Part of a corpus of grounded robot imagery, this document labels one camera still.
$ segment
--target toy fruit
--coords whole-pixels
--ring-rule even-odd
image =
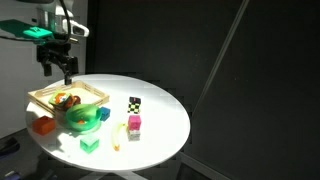
[[[56,109],[64,110],[65,104],[71,98],[70,93],[65,93],[63,91],[56,91],[51,98],[49,99],[49,103]]]
[[[68,109],[67,123],[76,131],[87,131],[99,125],[101,110],[93,104],[77,104]]]
[[[65,109],[69,109],[71,106],[73,106],[73,102],[75,101],[75,98],[74,96],[72,96],[70,94],[70,96],[68,97],[68,99],[66,100],[65,104],[64,104],[64,107]]]
[[[75,102],[73,103],[73,105],[81,104],[81,98],[79,96],[74,96],[74,98]]]

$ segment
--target round white table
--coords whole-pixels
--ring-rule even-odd
[[[43,115],[52,115],[33,103],[27,107],[27,129],[41,148],[54,158],[94,172],[137,171],[160,164],[174,156],[185,144],[190,133],[190,120],[181,103],[171,94],[148,82],[135,78],[95,74],[82,75],[73,81],[83,81],[110,95],[109,102],[102,105],[111,109],[110,117],[101,123],[92,135],[99,139],[99,147],[88,154],[80,149],[80,139],[85,135],[63,128],[45,136],[32,131],[32,121]],[[62,85],[63,80],[48,87]],[[111,130],[121,122],[127,122],[129,97],[141,98],[140,140],[128,141],[126,134],[120,136],[121,149],[115,151],[111,143]]]

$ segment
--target table leg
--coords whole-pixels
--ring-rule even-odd
[[[82,177],[81,179],[79,180],[99,180],[101,178],[103,178],[105,175],[107,175],[108,173],[99,173],[99,172],[92,172],[84,177]],[[127,179],[127,180],[148,180],[134,172],[131,172],[131,171],[125,171],[125,172],[116,172],[116,173],[113,173],[113,174],[116,174],[124,179]]]

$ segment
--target green cube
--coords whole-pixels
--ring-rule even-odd
[[[23,34],[26,34],[28,36],[40,39],[40,38],[45,38],[45,37],[51,37],[53,38],[53,34],[51,31],[48,31],[46,29],[42,29],[39,27],[31,27],[28,30],[23,31]]]
[[[99,146],[99,139],[92,136],[87,135],[80,139],[80,148],[87,153],[91,153]]]

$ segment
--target red cube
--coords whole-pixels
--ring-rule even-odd
[[[53,118],[42,116],[32,122],[32,130],[40,135],[46,135],[56,127]]]

